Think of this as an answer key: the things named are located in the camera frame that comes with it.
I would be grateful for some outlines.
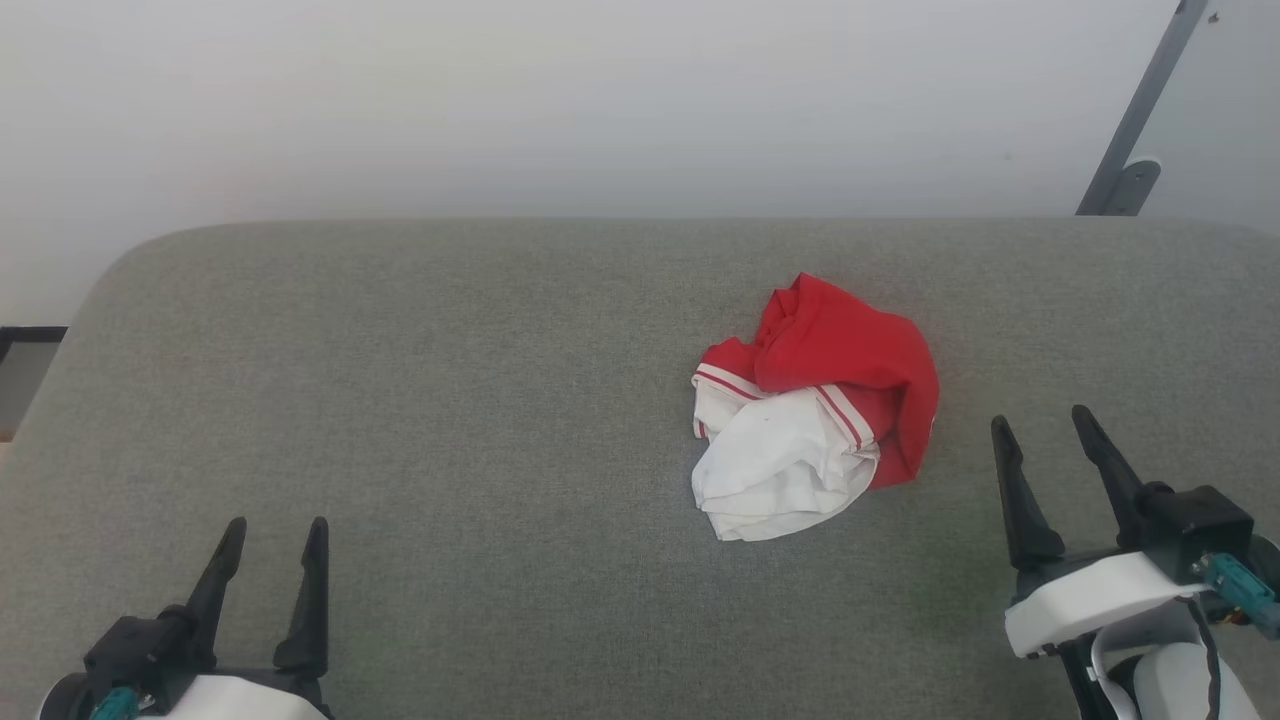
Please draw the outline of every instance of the teal connector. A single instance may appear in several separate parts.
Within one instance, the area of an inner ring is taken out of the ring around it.
[[[138,693],[133,688],[115,688],[97,703],[90,720],[137,720],[138,712]]]
[[[1280,639],[1280,605],[1276,605],[1276,593],[1243,562],[1226,553],[1210,556],[1204,584],[1248,615],[1267,639]]]

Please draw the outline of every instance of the white stripe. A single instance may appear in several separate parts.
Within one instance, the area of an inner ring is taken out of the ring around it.
[[[733,373],[730,373],[724,368],[717,368],[716,365],[708,365],[707,363],[701,363],[698,365],[696,372],[707,373],[708,375],[716,379],[724,380],[726,383],[736,387],[737,389],[751,393],[756,397],[769,397],[771,395],[773,395],[772,392],[764,392],[763,389],[760,389],[758,384],[753,383],[746,378],[735,375]],[[698,375],[694,375],[694,380],[695,382],[698,380]]]
[[[845,414],[846,418],[849,418],[849,421],[852,423],[854,429],[858,430],[859,436],[861,436],[863,442],[859,446],[859,450],[876,442],[876,433],[873,433],[872,427],[867,424],[867,418],[863,418],[863,414],[859,413],[856,407],[854,407],[854,404],[850,402],[847,397],[845,397],[845,393],[840,392],[840,386],[826,384],[822,386],[822,389],[827,391],[827,395],[831,396],[831,401],[836,405],[836,407],[841,413]],[[836,421],[838,424],[844,424],[840,423],[840,415],[836,415]]]

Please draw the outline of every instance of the metal bracket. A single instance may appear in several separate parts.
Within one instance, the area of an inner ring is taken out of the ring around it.
[[[1160,178],[1160,163],[1155,160],[1139,160],[1129,165],[1120,172],[1120,179],[1116,181],[1111,197],[1107,197],[1098,214],[1130,218],[1137,215],[1157,178]]]

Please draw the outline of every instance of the white cloth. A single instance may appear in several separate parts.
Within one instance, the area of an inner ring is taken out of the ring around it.
[[[817,388],[769,396],[741,378],[694,378],[694,433],[710,441],[694,468],[698,507],[722,541],[762,541],[849,507],[876,475],[879,448],[851,443]]]

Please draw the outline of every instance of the gray metal bar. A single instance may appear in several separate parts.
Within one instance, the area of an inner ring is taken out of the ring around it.
[[[1174,73],[1178,58],[1187,47],[1187,41],[1192,38],[1192,32],[1199,24],[1207,5],[1208,0],[1183,0],[1174,10],[1174,17],[1169,20],[1169,27],[1165,28],[1165,36],[1160,38],[1156,54],[1152,55],[1147,72],[1143,73],[1138,90],[1129,100],[1129,108],[1125,109],[1124,117],[1120,118],[1120,126],[1116,127],[1116,132],[1111,137],[1111,145],[1102,155],[1098,170],[1093,173],[1093,181],[1084,192],[1080,206],[1075,210],[1076,215],[1102,214],[1107,197],[1111,196],[1134,145],[1138,143],[1142,128],[1147,126],[1147,118],[1156,108],[1156,101],[1160,100],[1160,94],[1165,90],[1169,76]]]

